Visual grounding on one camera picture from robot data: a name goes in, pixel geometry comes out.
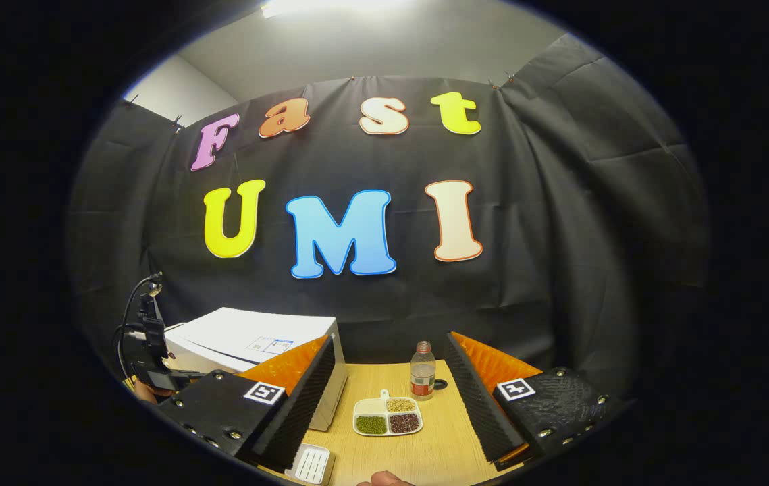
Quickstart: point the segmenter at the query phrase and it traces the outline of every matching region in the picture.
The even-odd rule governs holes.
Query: black fabric backdrop
[[[432,96],[461,92],[483,129],[449,132]],[[402,99],[410,128],[360,130],[360,104]],[[309,101],[307,126],[261,139],[264,112]],[[241,121],[212,166],[190,172],[203,124]],[[395,76],[332,80],[214,113],[180,130],[121,103],[82,164],[70,203],[70,269],[79,325],[117,371],[109,338],[130,287],[164,271],[166,323],[219,307],[337,317],[346,360],[404,362],[450,330],[535,366],[566,365],[629,395],[668,366],[677,324],[705,279],[708,218],[683,137],[653,99],[604,56],[562,37],[501,89]],[[219,259],[203,240],[203,197],[264,179],[251,249]],[[483,254],[445,263],[430,182],[464,179]],[[353,194],[386,190],[382,276],[297,280],[285,204],[318,196],[340,221]],[[226,203],[236,234],[239,196]],[[348,262],[353,259],[352,250]]]

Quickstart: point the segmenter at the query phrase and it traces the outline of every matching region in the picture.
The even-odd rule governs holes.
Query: cable
[[[158,279],[159,276],[162,275],[162,272],[152,274],[149,277],[146,277],[146,279],[141,280],[132,289],[132,292],[129,294],[129,299],[126,301],[126,307],[123,308],[123,316],[121,317],[121,324],[115,328],[114,332],[117,332],[117,329],[120,330],[120,340],[117,342],[117,359],[120,360],[120,369],[123,371],[123,379],[125,381],[129,381],[129,374],[126,371],[126,364],[123,362],[123,331],[126,330],[126,315],[129,313],[129,305],[132,304],[132,301],[135,299],[135,293],[137,293],[138,288],[140,286],[143,286],[143,284],[146,284],[147,282],[150,282],[154,279]]]

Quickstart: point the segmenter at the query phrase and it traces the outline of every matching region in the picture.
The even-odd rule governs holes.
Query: water bottle
[[[435,388],[435,356],[428,341],[417,344],[417,352],[411,358],[411,397],[429,400]]]

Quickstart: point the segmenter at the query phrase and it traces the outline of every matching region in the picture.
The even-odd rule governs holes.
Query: table surface
[[[352,419],[357,400],[381,396],[410,397],[408,363],[345,365],[348,381],[327,431],[307,431],[304,443],[329,449],[334,455],[332,486],[356,486],[372,473],[389,470],[402,480],[423,486],[477,484],[509,473],[522,464],[496,471],[486,461],[480,441],[471,428],[468,413],[450,369],[443,360],[435,364],[435,378],[447,388],[435,390],[430,400],[419,401],[423,428],[418,433],[392,437],[366,437],[354,432]],[[268,473],[301,483],[280,472]]]

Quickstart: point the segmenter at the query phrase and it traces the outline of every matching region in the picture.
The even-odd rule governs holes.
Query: letter m
[[[341,274],[354,245],[354,261],[350,270],[355,275],[380,275],[396,270],[396,261],[387,252],[384,209],[390,203],[390,193],[366,190],[354,194],[342,223],[337,224],[331,213],[316,196],[289,200],[285,210],[294,216],[297,234],[297,265],[291,268],[295,279],[317,279],[325,267],[315,260],[319,250],[335,275]]]

